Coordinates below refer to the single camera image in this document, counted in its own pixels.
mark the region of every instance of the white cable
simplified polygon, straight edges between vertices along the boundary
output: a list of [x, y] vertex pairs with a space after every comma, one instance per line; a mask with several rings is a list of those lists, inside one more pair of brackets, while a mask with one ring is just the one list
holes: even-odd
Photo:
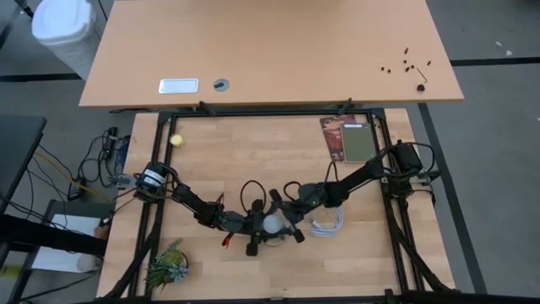
[[331, 237], [335, 236], [338, 233], [338, 231], [343, 226], [343, 210], [341, 209], [341, 207], [337, 207], [335, 208], [335, 210], [337, 218], [332, 217], [335, 225], [333, 228], [323, 228], [319, 223], [317, 223], [316, 220], [314, 220], [313, 218], [311, 219], [311, 234], [313, 234], [313, 236]]

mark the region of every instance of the grey floor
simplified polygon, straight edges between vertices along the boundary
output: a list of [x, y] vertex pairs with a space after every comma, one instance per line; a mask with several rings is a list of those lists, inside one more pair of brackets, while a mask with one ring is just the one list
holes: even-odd
[[[39, 0], [30, 1], [32, 8]], [[105, 19], [100, 8], [98, 28]], [[112, 1], [102, 0], [105, 11]], [[428, 0], [450, 59], [540, 56], [540, 2], [536, 0]], [[0, 29], [15, 6], [0, 2]], [[540, 297], [540, 65], [455, 68], [466, 96], [461, 104], [429, 106], [451, 168], [462, 210], [489, 293]], [[30, 34], [30, 20], [20, 15], [0, 51], [0, 75], [70, 73]], [[76, 168], [88, 142], [110, 126], [121, 134], [131, 130], [133, 114], [78, 108], [81, 80], [0, 83], [0, 112], [39, 114], [48, 124], [42, 144], [68, 166]], [[415, 105], [407, 106], [418, 141], [427, 142]], [[30, 165], [36, 171], [35, 164]], [[48, 170], [61, 187], [67, 187]], [[30, 185], [23, 178], [13, 200], [28, 205]], [[436, 212], [458, 288], [472, 291], [444, 191], [437, 184]], [[35, 182], [35, 210], [43, 212], [55, 193]], [[24, 256], [12, 254], [11, 263]], [[80, 275], [36, 272], [25, 294], [77, 280]], [[36, 303], [88, 301], [97, 278]], [[0, 279], [0, 303], [12, 281]]]

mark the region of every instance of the green leaves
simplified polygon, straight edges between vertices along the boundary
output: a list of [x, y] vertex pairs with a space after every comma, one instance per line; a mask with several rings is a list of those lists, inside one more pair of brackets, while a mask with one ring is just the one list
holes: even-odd
[[188, 274], [187, 260], [177, 248], [181, 239], [172, 242], [167, 249], [156, 256], [148, 266], [146, 281], [149, 290], [155, 290], [161, 286], [161, 290], [169, 283], [180, 282]]

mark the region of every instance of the wooden desk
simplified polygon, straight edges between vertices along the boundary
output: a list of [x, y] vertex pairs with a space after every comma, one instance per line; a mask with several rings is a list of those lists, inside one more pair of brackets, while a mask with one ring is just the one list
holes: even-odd
[[[386, 110], [386, 117], [392, 141], [414, 140], [406, 110]], [[223, 192], [226, 209], [243, 213], [239, 193], [249, 179], [258, 180], [267, 190], [275, 187], [281, 192], [291, 180], [313, 182], [324, 178], [330, 158], [319, 118], [182, 118], [177, 121], [177, 132], [186, 146], [173, 150], [171, 165], [202, 199], [213, 200]], [[150, 160], [156, 120], [157, 114], [136, 116], [126, 173], [142, 171]], [[339, 176], [359, 166], [338, 164]], [[128, 196], [119, 199], [117, 205], [130, 199]], [[260, 189], [249, 186], [245, 201], [261, 196]], [[408, 202], [418, 252], [444, 283], [453, 285], [429, 195], [415, 193]], [[111, 289], [131, 261], [141, 209], [142, 204], [135, 201], [115, 216], [98, 296]], [[261, 245], [257, 257], [247, 257], [246, 237], [235, 236], [225, 250], [221, 247], [223, 232], [200, 226], [190, 211], [169, 201], [160, 250], [183, 238], [181, 249], [189, 257], [191, 273], [181, 284], [155, 292], [154, 299], [373, 296], [381, 295], [385, 288], [398, 292], [378, 182], [353, 193], [343, 209], [345, 223], [335, 237], [315, 238], [308, 223], [302, 223], [305, 242], [297, 244], [288, 239], [278, 247]], [[408, 274], [409, 282], [413, 282], [410, 269]]]
[[[425, 92], [416, 90], [420, 73], [405, 72], [410, 65], [428, 79]], [[198, 92], [159, 94], [161, 79], [199, 79]], [[217, 79], [230, 88], [216, 91]], [[80, 105], [328, 104], [349, 97], [463, 100], [424, 0], [116, 1]]]

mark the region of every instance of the black cable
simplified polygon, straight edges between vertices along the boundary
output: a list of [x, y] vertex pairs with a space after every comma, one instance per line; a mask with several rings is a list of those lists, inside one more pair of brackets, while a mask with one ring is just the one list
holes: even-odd
[[117, 110], [111, 110], [109, 111], [110, 114], [120, 114], [124, 111], [146, 111], [146, 112], [152, 112], [152, 110], [147, 108], [129, 108], [129, 109], [117, 109]]
[[43, 175], [45, 175], [49, 179], [49, 181], [51, 182], [53, 188], [57, 192], [58, 197], [60, 198], [60, 201], [62, 202], [62, 208], [63, 208], [63, 212], [64, 212], [64, 220], [66, 221], [66, 225], [68, 225], [68, 216], [66, 215], [66, 213], [67, 213], [67, 211], [66, 211], [66, 200], [63, 199], [62, 195], [60, 194], [60, 191], [57, 188], [57, 185], [54, 183], [52, 178], [48, 174], [46, 174], [45, 171], [43, 171], [43, 168], [41, 168], [41, 166], [40, 166], [40, 162], [37, 161], [37, 159], [35, 157], [32, 157], [32, 160], [34, 160], [35, 164], [40, 169], [41, 173], [43, 173]]
[[[336, 167], [336, 163], [331, 161], [330, 164], [328, 164], [328, 168], [327, 168], [327, 174], [325, 175], [324, 177], [324, 181], [322, 182], [322, 186], [325, 187], [327, 182], [328, 182], [328, 177], [330, 177], [330, 169], [334, 167], [334, 176], [336, 177], [336, 182], [339, 182], [339, 178], [338, 178], [338, 168]], [[290, 185], [298, 185], [298, 187], [301, 187], [301, 184], [297, 181], [292, 181], [292, 182], [287, 182], [285, 184], [285, 186], [283, 186], [283, 194], [285, 194], [285, 196], [287, 196], [287, 198], [289, 198], [292, 202], [296, 201], [296, 199], [292, 198], [288, 193], [287, 193], [287, 187], [290, 186]], [[318, 191], [318, 189], [314, 189], [310, 194], [308, 194], [306, 197], [307, 198], [310, 198], [313, 194], [315, 194], [316, 192]]]
[[421, 144], [421, 143], [411, 143], [411, 144], [416, 144], [417, 146], [426, 147], [431, 151], [431, 166], [429, 166], [429, 169], [426, 171], [426, 173], [431, 172], [431, 170], [435, 166], [435, 151], [433, 150], [433, 148], [429, 144]]
[[28, 170], [28, 172], [29, 172], [29, 174], [33, 175], [35, 178], [37, 178], [37, 179], [39, 179], [40, 181], [42, 181], [42, 182], [44, 182], [45, 184], [47, 184], [49, 187], [55, 188], [59, 193], [61, 193], [61, 194], [65, 195], [65, 196], [67, 196], [67, 194], [66, 194], [65, 192], [63, 192], [62, 190], [60, 190], [60, 189], [58, 189], [58, 188], [52, 186], [48, 181], [46, 181], [45, 179], [43, 179], [43, 177], [41, 177], [41, 176], [35, 174], [33, 171], [30, 171], [30, 170]]
[[[32, 182], [32, 176], [30, 174], [30, 170], [26, 169], [26, 173], [28, 174], [28, 180], [30, 181], [30, 195], [32, 198], [30, 199], [30, 210], [34, 209], [34, 182]], [[26, 215], [25, 220], [27, 220], [30, 217], [30, 213]]]
[[328, 182], [328, 177], [330, 176], [330, 167], [334, 167], [334, 176], [336, 177], [336, 182], [339, 182], [338, 178], [338, 168], [336, 167], [336, 163], [331, 161], [330, 164], [328, 164], [327, 174], [324, 177], [324, 183], [326, 184]]
[[216, 204], [225, 204], [225, 194], [221, 193], [216, 199]]
[[45, 151], [45, 153], [47, 153], [50, 157], [55, 159], [58, 162], [58, 164], [64, 167], [64, 169], [66, 169], [66, 171], [69, 173], [69, 177], [71, 177], [72, 180], [75, 179], [73, 178], [73, 173], [71, 172], [71, 170], [69, 170], [69, 168], [66, 165], [64, 165], [64, 163], [62, 163], [53, 153], [49, 152], [47, 149], [45, 149], [45, 147], [43, 147], [40, 144], [38, 144], [38, 147], [40, 147], [43, 151]]
[[113, 215], [116, 214], [116, 212], [118, 212], [118, 210], [124, 208], [124, 206], [126, 206], [127, 204], [131, 203], [134, 200], [135, 200], [135, 198], [132, 198], [132, 199], [128, 200], [127, 202], [125, 202], [122, 206], [118, 207], [118, 209], [113, 211]]
[[82, 283], [85, 280], [90, 279], [91, 277], [95, 276], [95, 274], [97, 274], [97, 272], [94, 272], [91, 275], [87, 276], [86, 278], [83, 278], [81, 280], [76, 280], [76, 281], [71, 282], [71, 283], [69, 283], [67, 285], [64, 285], [62, 287], [57, 287], [57, 288], [53, 288], [53, 289], [50, 289], [50, 290], [45, 290], [45, 291], [42, 291], [42, 292], [38, 292], [38, 293], [36, 293], [34, 295], [31, 295], [31, 296], [25, 296], [25, 297], [21, 298], [19, 300], [19, 302], [28, 301], [28, 300], [34, 299], [34, 298], [36, 298], [38, 296], [44, 296], [44, 295], [48, 295], [48, 294], [53, 293], [53, 292], [57, 292], [57, 291], [60, 291], [60, 290], [65, 290], [66, 288], [69, 288], [69, 287], [71, 287], [73, 285], [76, 285], [78, 283]]
[[117, 199], [123, 197], [124, 195], [128, 195], [129, 193], [132, 193], [132, 192], [135, 191], [135, 190], [137, 190], [137, 189], [136, 189], [136, 188], [133, 188], [133, 189], [130, 189], [130, 190], [128, 190], [128, 191], [125, 191], [124, 193], [119, 194], [119, 195], [115, 196], [114, 198], [112, 198], [111, 201], [115, 202]]
[[428, 189], [417, 189], [417, 190], [413, 190], [413, 193], [415, 192], [426, 192], [426, 193], [429, 193], [429, 195], [431, 195], [431, 203], [432, 204], [435, 204], [437, 202], [437, 200], [435, 199], [435, 193], [433, 193], [433, 190], [428, 190]]
[[300, 184], [299, 182], [297, 181], [292, 181], [292, 182], [287, 182], [284, 186], [283, 186], [283, 194], [285, 194], [285, 196], [290, 199], [292, 202], [294, 202], [296, 199], [292, 198], [288, 193], [287, 193], [287, 187], [289, 187], [290, 185], [297, 185], [298, 188], [302, 187], [302, 184]]
[[70, 232], [73, 232], [73, 233], [78, 233], [78, 234], [88, 236], [86, 233], [83, 233], [81, 231], [71, 230], [71, 229], [67, 228], [65, 225], [54, 223], [51, 220], [47, 219], [44, 215], [39, 214], [39, 213], [35, 212], [34, 210], [30, 210], [30, 209], [26, 208], [25, 206], [23, 206], [21, 204], [17, 204], [12, 200], [3, 197], [2, 195], [0, 195], [0, 199], [5, 201], [9, 205], [11, 205], [14, 209], [19, 211], [20, 213], [30, 214], [31, 216], [34, 216], [36, 219], [41, 220], [42, 222], [45, 222], [48, 225], [52, 225], [56, 229], [61, 229], [62, 228], [65, 231], [70, 231]]
[[90, 155], [90, 152], [92, 152], [92, 148], [94, 147], [94, 144], [95, 142], [100, 139], [100, 138], [104, 138], [105, 136], [104, 135], [100, 135], [98, 137], [95, 137], [94, 139], [92, 139], [92, 141], [90, 142], [90, 145], [88, 147], [88, 149], [86, 150], [86, 155], [83, 157], [83, 160], [81, 160], [81, 163], [78, 165], [78, 168], [77, 168], [77, 178], [79, 177], [84, 177], [86, 178], [87, 181], [89, 182], [95, 182], [98, 180], [98, 177], [96, 177], [95, 179], [89, 179], [85, 176], [84, 174], [84, 164], [89, 161], [89, 160], [95, 160], [95, 161], [98, 161], [97, 159], [89, 159], [89, 155]]
[[259, 186], [262, 190], [262, 194], [264, 196], [264, 199], [262, 201], [262, 209], [264, 210], [264, 208], [267, 206], [267, 191], [264, 189], [264, 187], [262, 186], [262, 184], [256, 180], [249, 180], [247, 181], [244, 186], [242, 186], [242, 189], [240, 190], [240, 203], [242, 204], [242, 208], [244, 209], [244, 211], [246, 213], [247, 212], [247, 208], [246, 208], [246, 205], [244, 204], [244, 189], [246, 188], [247, 185], [249, 185], [250, 183], [255, 183], [257, 186]]
[[107, 17], [107, 14], [105, 14], [105, 10], [103, 9], [103, 5], [101, 4], [101, 0], [98, 0], [98, 3], [100, 4], [101, 12], [103, 12], [103, 17], [105, 18], [105, 21], [109, 21], [109, 18]]

